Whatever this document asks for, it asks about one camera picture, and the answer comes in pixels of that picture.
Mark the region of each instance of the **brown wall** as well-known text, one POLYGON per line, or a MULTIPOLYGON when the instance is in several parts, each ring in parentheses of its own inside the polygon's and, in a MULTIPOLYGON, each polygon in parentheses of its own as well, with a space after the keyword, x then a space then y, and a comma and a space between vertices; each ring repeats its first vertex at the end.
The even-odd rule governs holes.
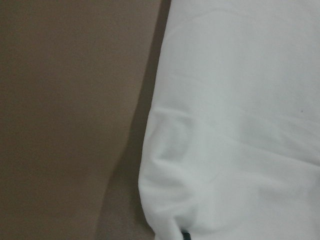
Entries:
POLYGON ((0 239, 152 239, 137 176, 169 4, 0 3, 0 239))

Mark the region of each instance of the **white sleeve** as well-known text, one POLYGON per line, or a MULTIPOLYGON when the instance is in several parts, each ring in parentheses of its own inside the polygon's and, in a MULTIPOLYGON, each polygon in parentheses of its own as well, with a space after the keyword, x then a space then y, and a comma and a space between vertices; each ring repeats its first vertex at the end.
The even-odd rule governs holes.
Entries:
POLYGON ((320 239, 320 2, 172 0, 144 137, 157 240, 320 239))

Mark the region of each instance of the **white fabric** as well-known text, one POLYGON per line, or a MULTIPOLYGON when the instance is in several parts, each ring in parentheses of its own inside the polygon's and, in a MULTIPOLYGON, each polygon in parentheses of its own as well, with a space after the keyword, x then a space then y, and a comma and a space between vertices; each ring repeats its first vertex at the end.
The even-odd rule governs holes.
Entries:
POLYGON ((172 0, 139 190, 157 240, 320 240, 320 1, 172 0))

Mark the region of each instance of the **wrinkle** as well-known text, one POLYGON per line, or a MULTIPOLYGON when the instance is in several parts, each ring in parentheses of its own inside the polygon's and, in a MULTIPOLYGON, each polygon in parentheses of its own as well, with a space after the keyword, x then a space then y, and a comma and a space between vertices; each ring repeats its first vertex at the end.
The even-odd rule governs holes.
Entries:
POLYGON ((294 122, 294 121, 292 121, 292 120, 290 120, 290 119, 289 119, 288 121, 289 121, 289 123, 291 123, 291 124, 294 125, 295 127, 301 128, 301 129, 305 130, 308 134, 310 134, 310 135, 312 135, 312 136, 320 139, 320 134, 317 134, 316 131, 311 131, 311 130, 309 130, 308 128, 303 127, 303 125, 299 125, 298 123, 296 123, 296 122, 294 122))
MULTIPOLYGON (((155 168, 157 169, 159 172, 163 172, 166 173, 168 176, 169 172, 174 173, 174 175, 170 175, 170 179, 171 181, 173 181, 174 183, 176 183, 178 186, 182 186, 182 187, 188 187, 188 189, 198 189, 199 186, 201 186, 201 183, 199 182, 198 178, 194 177, 194 174, 189 171, 187 168, 182 167, 179 163, 181 163, 181 161, 174 161, 174 162, 170 162, 167 159, 163 159, 163 158, 159 158, 159 157, 155 157, 153 158, 153 160, 150 161, 150 164, 152 164, 153 166, 151 166, 151 168, 155 168), (196 181, 193 181, 192 184, 189 184, 188 186, 184 185, 184 183, 182 181, 179 181, 181 179, 185 179, 186 177, 189 178, 188 176, 193 176, 192 179, 195 179, 196 181)), ((151 183, 164 183, 163 180, 161 179, 155 179, 155 175, 149 175, 146 176, 149 181, 151 183)))
MULTIPOLYGON (((258 115, 254 115, 254 114, 252 114, 252 113, 250 113, 250 112, 248 112, 248 111, 245 111, 245 110, 243 110, 243 109, 241 109, 241 110, 242 110, 243 112, 247 113, 248 115, 254 116, 254 117, 258 118, 258 119, 262 119, 264 122, 270 124, 272 127, 274 127, 275 129, 277 129, 277 131, 278 131, 279 133, 281 133, 284 137, 286 137, 286 138, 289 139, 289 140, 292 140, 292 142, 295 143, 296 145, 298 145, 298 146, 307 146, 307 147, 309 147, 309 148, 311 147, 311 146, 308 145, 308 143, 305 142, 304 140, 299 140, 299 138, 298 138, 297 136, 295 136, 295 135, 288 135, 288 133, 287 133, 286 131, 284 131, 284 130, 281 129, 280 127, 276 126, 276 125, 275 125, 274 123, 272 123, 270 120, 267 120, 266 118, 263 118, 263 117, 258 116, 258 115)), ((206 126, 209 127, 210 129, 214 130, 215 134, 219 134, 220 136, 227 136, 226 134, 221 133, 221 131, 219 131, 216 127, 212 126, 211 124, 209 124, 208 122, 206 122, 206 121, 203 120, 202 118, 198 118, 198 117, 195 117, 195 116, 186 114, 184 111, 179 111, 179 110, 173 109, 173 108, 172 108, 171 110, 169 110, 168 108, 160 108, 160 107, 157 107, 157 111, 159 111, 160 113, 161 113, 162 111, 163 111, 163 112, 171 112, 171 111, 172 111, 172 113, 179 113, 181 116, 184 116, 184 117, 186 117, 186 118, 192 119, 192 120, 194 120, 194 121, 196 121, 196 122, 201 122, 201 123, 203 123, 204 125, 206 125, 206 126)), ((231 136, 227 136, 227 137, 230 138, 230 139, 232 139, 232 140, 234 140, 234 141, 241 142, 239 139, 235 139, 235 138, 233 138, 233 137, 231 137, 231 136)), ((249 145, 249 146, 252 146, 252 147, 254 147, 254 148, 260 149, 259 147, 250 145, 249 143, 246 143, 246 144, 249 145)), ((319 150, 316 149, 315 147, 313 147, 313 150, 315 150, 317 153, 319 153, 319 150)), ((268 152, 274 153, 274 154, 278 154, 278 155, 280 155, 280 156, 288 157, 288 156, 285 156, 285 155, 281 155, 280 153, 271 152, 271 151, 268 151, 268 152)))
POLYGON ((320 163, 317 164, 315 162, 303 161, 301 159, 294 158, 294 157, 291 157, 291 156, 287 156, 287 155, 281 154, 279 152, 274 152, 274 151, 270 151, 270 150, 262 148, 262 147, 257 147, 257 146, 251 145, 251 144, 249 144, 247 142, 241 141, 239 139, 234 139, 234 138, 232 138, 230 136, 227 136, 227 135, 223 135, 223 137, 228 138, 228 139, 232 140, 233 142, 237 142, 237 143, 239 143, 241 145, 247 146, 247 147, 249 147, 251 149, 255 149, 255 150, 258 150, 260 152, 265 152, 265 153, 268 153, 268 154, 271 154, 271 155, 279 156, 279 157, 282 157, 282 158, 287 159, 287 160, 294 160, 295 162, 299 162, 301 164, 308 165, 309 167, 317 167, 320 170, 320 163))
POLYGON ((238 16, 238 17, 241 17, 241 18, 245 18, 245 19, 250 19, 250 20, 255 20, 255 18, 251 15, 248 15, 248 14, 244 14, 244 13, 240 13, 238 11, 235 11, 235 10, 230 10, 230 9, 226 9, 226 8, 223 8, 223 7, 213 7, 211 9, 209 9, 208 11, 205 11, 205 12, 201 12, 199 14, 196 14, 194 15, 193 17, 181 22, 180 24, 178 24, 177 26, 175 27, 172 27, 172 30, 170 32, 168 32, 164 38, 163 38, 163 41, 162 41, 162 45, 165 46, 166 45, 166 42, 172 37, 175 35, 175 33, 178 32, 178 30, 182 29, 186 24, 196 20, 196 19, 200 19, 200 18, 203 18, 209 14, 212 14, 213 12, 221 12, 221 13, 226 13, 226 14, 231 14, 231 15, 235 15, 235 16, 238 16))
MULTIPOLYGON (((241 108, 241 107, 239 107, 239 106, 237 106, 237 105, 230 105, 230 107, 237 108, 237 109, 239 109, 240 111, 242 111, 243 113, 245 113, 245 114, 247 114, 247 115, 249 115, 249 116, 251 116, 251 117, 253 117, 253 118, 255 118, 255 119, 260 119, 262 123, 265 122, 266 124, 269 124, 269 125, 272 126, 274 129, 277 129, 277 131, 278 131, 279 133, 282 133, 282 134, 283 134, 285 137, 287 137, 288 139, 295 140, 294 142, 295 142, 296 144, 302 144, 302 145, 304 145, 304 146, 307 145, 307 143, 306 143, 304 140, 298 140, 299 137, 301 137, 301 136, 297 136, 297 135, 294 135, 294 134, 292 134, 292 133, 291 133, 291 136, 288 135, 288 131, 285 131, 285 130, 283 130, 280 126, 277 126, 273 121, 271 121, 271 120, 270 120, 267 116, 265 116, 265 115, 254 114, 254 113, 249 112, 248 110, 245 110, 245 109, 243 109, 243 108, 241 108)), ((314 141, 320 143, 320 139, 314 139, 314 141)))
POLYGON ((208 122, 204 121, 203 119, 201 118, 198 118, 198 117, 195 117, 193 115, 190 115, 190 114, 187 114, 185 111, 182 111, 182 110, 178 110, 178 109, 175 109, 175 108, 164 108, 164 107, 156 107, 156 109, 152 109, 152 112, 155 112, 155 113, 163 113, 163 112, 171 112, 171 113, 177 113, 177 115, 179 116, 183 116, 185 118, 189 118, 191 120, 194 120, 196 122, 200 122, 200 123, 203 123, 205 124, 206 126, 212 128, 212 129, 215 129, 217 130, 216 128, 214 128, 212 125, 210 125, 208 122))
POLYGON ((203 87, 205 87, 204 89, 208 89, 208 87, 212 88, 212 86, 210 86, 210 84, 205 84, 203 81, 200 81, 199 79, 201 79, 201 77, 191 76, 191 75, 178 73, 178 72, 172 72, 172 73, 170 73, 170 75, 175 76, 175 77, 182 77, 182 78, 179 78, 179 81, 192 83, 194 85, 200 84, 203 87))
POLYGON ((320 123, 316 122, 316 121, 312 121, 310 119, 305 119, 305 118, 302 118, 302 117, 296 117, 296 116, 286 116, 286 115, 277 115, 276 117, 278 118, 283 118, 283 119, 296 119, 296 120, 301 120, 301 121, 304 121, 304 122, 307 122, 307 123, 312 123, 314 125, 316 125, 317 127, 320 128, 320 123))

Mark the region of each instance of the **dark object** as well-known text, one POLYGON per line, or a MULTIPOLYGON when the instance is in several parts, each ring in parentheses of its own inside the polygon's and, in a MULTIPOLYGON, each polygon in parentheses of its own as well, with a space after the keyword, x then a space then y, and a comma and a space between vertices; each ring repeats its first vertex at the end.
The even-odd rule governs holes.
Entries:
POLYGON ((183 240, 191 240, 190 233, 183 232, 182 235, 183 235, 183 240))

